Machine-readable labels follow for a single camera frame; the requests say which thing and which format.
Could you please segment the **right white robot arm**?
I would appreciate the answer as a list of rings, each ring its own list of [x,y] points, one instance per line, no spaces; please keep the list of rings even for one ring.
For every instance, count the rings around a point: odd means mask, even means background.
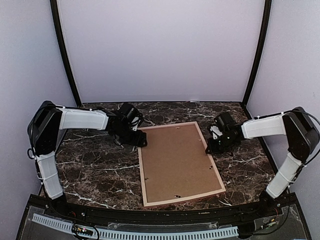
[[[301,106],[243,122],[224,112],[207,129],[211,136],[205,152],[209,155],[222,154],[244,140],[268,139],[272,157],[284,157],[276,161],[277,172],[264,191],[272,199],[294,184],[320,153],[320,121]]]

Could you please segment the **black front rail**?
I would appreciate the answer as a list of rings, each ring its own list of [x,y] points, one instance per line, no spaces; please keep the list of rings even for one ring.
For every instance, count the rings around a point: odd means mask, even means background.
[[[286,215],[287,206],[293,204],[293,193],[280,197],[272,203],[252,202],[242,205],[182,211],[146,211],[120,210],[91,207],[69,203],[67,201],[49,201],[38,195],[30,195],[27,204],[44,210],[45,214],[54,217],[65,217],[76,223],[88,223],[106,226],[109,223],[120,224],[198,224],[217,222],[220,225],[252,224],[264,217],[275,217],[276,220]]]

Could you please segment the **right black corner post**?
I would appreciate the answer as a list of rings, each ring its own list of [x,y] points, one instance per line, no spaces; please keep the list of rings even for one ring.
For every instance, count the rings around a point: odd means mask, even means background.
[[[259,70],[259,66],[260,66],[260,62],[261,62],[261,58],[262,58],[262,54],[265,46],[269,21],[270,21],[271,8],[272,8],[272,0],[265,0],[256,51],[255,51],[248,83],[247,83],[244,96],[241,102],[243,108],[246,108],[248,106],[248,103],[254,88],[255,80],[258,74],[258,70]]]

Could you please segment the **black corner post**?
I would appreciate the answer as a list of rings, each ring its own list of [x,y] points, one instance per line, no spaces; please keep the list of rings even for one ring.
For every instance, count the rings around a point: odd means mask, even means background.
[[[262,54],[265,46],[269,21],[270,21],[271,8],[272,8],[272,0],[265,0],[256,51],[255,51],[248,83],[247,83],[244,96],[241,102],[243,108],[246,108],[248,106],[248,103],[254,88],[255,80],[258,74],[258,70],[259,70],[259,66],[260,66],[260,62],[261,62],[261,58],[262,58]]]
[[[74,102],[77,107],[80,107],[82,105],[82,101],[81,101],[80,94],[79,94],[79,91],[78,91],[78,88],[76,85],[76,81],[75,81],[75,78],[73,75],[69,56],[67,53],[67,47],[66,47],[66,43],[65,43],[65,39],[64,39],[61,18],[60,18],[60,14],[59,14],[58,1],[57,0],[50,0],[49,3],[50,3],[50,9],[51,9],[51,15],[52,15],[52,20],[53,20],[55,35],[56,35],[62,63],[64,66],[65,74],[67,77],[67,81],[68,81]]]

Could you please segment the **left black corner post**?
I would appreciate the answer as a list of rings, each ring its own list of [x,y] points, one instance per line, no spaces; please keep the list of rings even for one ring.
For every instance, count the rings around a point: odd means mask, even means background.
[[[50,0],[49,3],[50,3],[50,9],[51,9],[51,15],[52,15],[52,20],[53,20],[55,35],[56,35],[62,63],[64,66],[65,74],[67,77],[67,81],[68,81],[74,102],[77,107],[80,107],[82,105],[82,101],[81,101],[80,94],[79,94],[79,91],[78,91],[78,88],[76,85],[76,81],[75,81],[75,78],[73,75],[69,56],[67,53],[67,47],[66,47],[66,43],[65,43],[65,39],[64,39],[61,18],[60,18],[60,14],[59,14],[58,1],[57,0]]]

